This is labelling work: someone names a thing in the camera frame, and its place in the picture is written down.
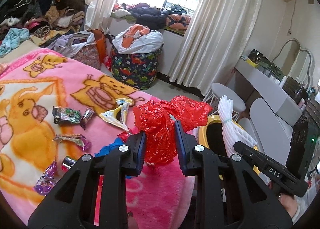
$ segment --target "baseboard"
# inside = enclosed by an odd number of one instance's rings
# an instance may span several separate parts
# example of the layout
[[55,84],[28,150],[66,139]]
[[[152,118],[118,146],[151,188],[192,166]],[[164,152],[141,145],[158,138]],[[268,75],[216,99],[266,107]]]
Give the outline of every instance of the baseboard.
[[204,99],[204,96],[201,94],[201,92],[200,92],[200,90],[199,90],[198,88],[195,88],[195,87],[185,87],[184,85],[179,85],[179,84],[177,84],[177,82],[174,82],[174,83],[173,83],[173,82],[170,82],[170,81],[169,81],[169,77],[167,77],[165,74],[160,73],[160,72],[157,73],[157,78],[160,79],[161,81],[164,81],[164,82],[170,84],[170,85],[173,85],[173,86],[175,86],[175,87],[178,87],[178,88],[180,88],[180,89],[182,89],[182,90],[184,90],[184,91],[186,91],[186,92],[188,92],[188,93],[191,93],[191,94],[193,94],[193,95],[195,95],[195,96],[198,96],[198,97],[200,97],[201,99]]

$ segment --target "orange clothing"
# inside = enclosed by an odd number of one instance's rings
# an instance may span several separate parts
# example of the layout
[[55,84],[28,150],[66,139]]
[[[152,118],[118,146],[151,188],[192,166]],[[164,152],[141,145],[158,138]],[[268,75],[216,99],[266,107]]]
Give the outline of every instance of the orange clothing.
[[149,33],[150,33],[149,27],[144,27],[142,25],[135,24],[123,36],[122,46],[124,48],[128,48],[138,38],[140,38],[143,35],[147,35]]

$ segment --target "mirror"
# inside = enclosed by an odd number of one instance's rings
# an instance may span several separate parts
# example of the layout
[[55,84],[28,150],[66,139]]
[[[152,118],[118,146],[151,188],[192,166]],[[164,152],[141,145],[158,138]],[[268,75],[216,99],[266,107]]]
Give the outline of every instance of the mirror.
[[280,52],[272,62],[281,69],[285,76],[291,76],[296,81],[312,85],[312,75],[315,68],[311,51],[302,48],[297,39],[291,38],[284,43]]

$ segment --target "gray stool seat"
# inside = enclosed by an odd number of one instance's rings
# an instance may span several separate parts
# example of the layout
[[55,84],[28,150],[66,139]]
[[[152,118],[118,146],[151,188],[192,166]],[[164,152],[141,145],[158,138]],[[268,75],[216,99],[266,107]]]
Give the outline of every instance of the gray stool seat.
[[220,100],[221,97],[226,95],[228,99],[233,101],[233,111],[236,113],[241,113],[246,109],[244,101],[237,95],[234,91],[232,91],[229,87],[224,86],[219,83],[211,84],[211,91],[215,98]]

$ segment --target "dark puffer jacket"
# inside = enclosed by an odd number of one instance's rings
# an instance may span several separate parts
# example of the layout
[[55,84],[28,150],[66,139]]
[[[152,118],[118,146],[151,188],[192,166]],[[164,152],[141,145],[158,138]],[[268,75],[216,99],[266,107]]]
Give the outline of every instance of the dark puffer jacket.
[[128,11],[137,19],[136,24],[149,27],[151,30],[162,29],[169,15],[167,10],[159,11],[155,8],[132,8]]

